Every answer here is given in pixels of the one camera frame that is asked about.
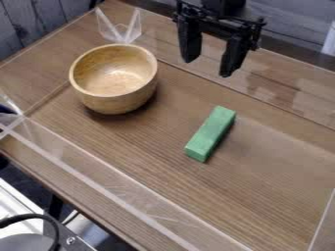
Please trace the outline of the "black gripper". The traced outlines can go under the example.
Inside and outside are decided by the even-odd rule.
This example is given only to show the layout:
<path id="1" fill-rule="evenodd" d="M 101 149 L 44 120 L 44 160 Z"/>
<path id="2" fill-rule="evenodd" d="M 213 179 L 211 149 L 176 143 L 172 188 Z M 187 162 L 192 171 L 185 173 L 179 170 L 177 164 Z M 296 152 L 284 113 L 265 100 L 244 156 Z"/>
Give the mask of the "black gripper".
<path id="1" fill-rule="evenodd" d="M 248 49 L 259 48 L 261 29 L 267 25 L 261 16 L 245 10 L 245 0 L 176 0 L 172 20 L 177 27 L 180 56 L 191 63 L 201 52 L 201 33 L 209 32 L 225 39 L 220 76 L 229 77 L 240 68 Z"/>

